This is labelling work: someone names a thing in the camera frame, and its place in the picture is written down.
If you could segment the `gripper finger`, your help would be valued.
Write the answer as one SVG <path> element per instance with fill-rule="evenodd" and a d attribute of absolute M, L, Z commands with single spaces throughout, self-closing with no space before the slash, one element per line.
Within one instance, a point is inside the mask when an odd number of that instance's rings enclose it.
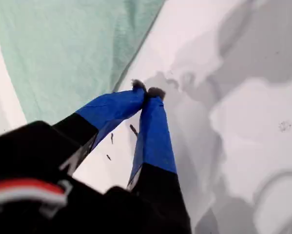
<path fill-rule="evenodd" d="M 130 192 L 138 201 L 143 234 L 190 234 L 163 100 L 152 87 L 146 94 L 130 176 Z"/>
<path fill-rule="evenodd" d="M 71 176 L 110 132 L 141 109 L 146 95 L 144 83 L 135 79 L 131 90 L 101 95 L 54 124 L 57 131 L 80 145 L 59 169 Z"/>

